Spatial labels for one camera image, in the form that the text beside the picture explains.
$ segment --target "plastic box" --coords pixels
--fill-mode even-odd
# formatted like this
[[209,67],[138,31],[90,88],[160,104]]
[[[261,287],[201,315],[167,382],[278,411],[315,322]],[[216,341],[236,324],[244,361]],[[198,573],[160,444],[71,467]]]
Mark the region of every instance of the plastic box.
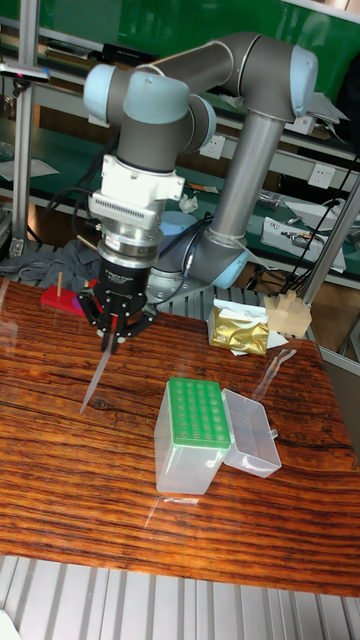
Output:
[[218,383],[170,378],[155,427],[157,490],[203,495],[229,447]]
[[274,443],[277,431],[270,430],[263,405],[228,389],[221,395],[231,437],[225,464],[267,478],[281,462]]

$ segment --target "clear plastic box lid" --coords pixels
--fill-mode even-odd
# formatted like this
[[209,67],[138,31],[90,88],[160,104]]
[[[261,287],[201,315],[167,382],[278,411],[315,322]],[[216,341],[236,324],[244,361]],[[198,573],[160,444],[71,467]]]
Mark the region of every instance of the clear plastic box lid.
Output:
[[224,389],[221,392],[228,421],[231,445],[225,464],[260,478],[267,478],[281,467],[265,409],[260,402]]

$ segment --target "robotic arm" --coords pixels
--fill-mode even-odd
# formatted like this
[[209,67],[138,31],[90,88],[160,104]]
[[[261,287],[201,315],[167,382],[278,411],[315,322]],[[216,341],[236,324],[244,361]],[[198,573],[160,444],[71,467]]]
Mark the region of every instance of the robotic arm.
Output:
[[[241,95],[247,116],[214,218],[196,232],[190,275],[230,286],[246,263],[242,238],[286,122],[303,115],[317,77],[317,59],[299,46],[239,33],[150,65],[122,71],[99,65],[84,91],[90,113],[121,126],[115,156],[105,156],[101,189],[89,209],[101,219],[102,258],[94,290],[78,298],[106,348],[116,318],[113,351],[156,317],[146,305],[150,270],[161,241],[168,198],[179,200],[184,179],[174,170],[180,151],[196,151],[213,136],[216,117],[199,97],[222,85]],[[193,239],[186,238],[165,267],[178,272]],[[140,312],[140,319],[128,324]]]

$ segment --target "gold packaging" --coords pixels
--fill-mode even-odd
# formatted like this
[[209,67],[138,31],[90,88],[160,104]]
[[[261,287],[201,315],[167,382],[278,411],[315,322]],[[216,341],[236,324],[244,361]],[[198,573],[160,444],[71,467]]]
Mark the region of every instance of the gold packaging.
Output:
[[265,355],[269,335],[267,324],[250,318],[223,318],[220,313],[221,309],[213,307],[208,320],[210,346]]

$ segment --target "wooden stick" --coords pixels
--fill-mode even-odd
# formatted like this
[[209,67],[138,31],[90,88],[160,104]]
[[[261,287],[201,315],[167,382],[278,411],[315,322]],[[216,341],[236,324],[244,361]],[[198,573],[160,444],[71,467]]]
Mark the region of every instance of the wooden stick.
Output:
[[59,271],[59,275],[58,275],[58,288],[57,288],[57,297],[60,298],[61,296],[61,286],[62,286],[62,271]]

